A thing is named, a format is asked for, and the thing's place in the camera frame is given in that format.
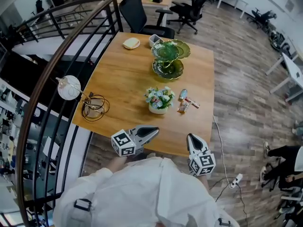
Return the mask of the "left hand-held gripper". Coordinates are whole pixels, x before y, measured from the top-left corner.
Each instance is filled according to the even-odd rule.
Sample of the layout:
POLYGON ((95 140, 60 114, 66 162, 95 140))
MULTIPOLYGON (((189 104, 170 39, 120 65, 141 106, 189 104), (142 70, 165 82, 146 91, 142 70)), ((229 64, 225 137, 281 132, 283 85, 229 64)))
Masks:
POLYGON ((135 128, 120 130, 111 136, 111 144, 119 157, 135 155, 143 145, 154 139, 160 130, 154 125, 137 125, 135 128))

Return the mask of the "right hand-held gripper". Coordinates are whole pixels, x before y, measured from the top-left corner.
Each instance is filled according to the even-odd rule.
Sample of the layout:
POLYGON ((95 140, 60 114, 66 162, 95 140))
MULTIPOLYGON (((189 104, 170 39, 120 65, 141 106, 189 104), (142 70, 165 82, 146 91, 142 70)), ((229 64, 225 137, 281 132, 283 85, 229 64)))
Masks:
POLYGON ((210 174, 215 166, 214 154, 208 148, 204 139, 195 135, 187 135, 187 149, 189 152, 194 150, 205 150, 204 152, 189 155, 189 170, 193 176, 202 176, 210 174))

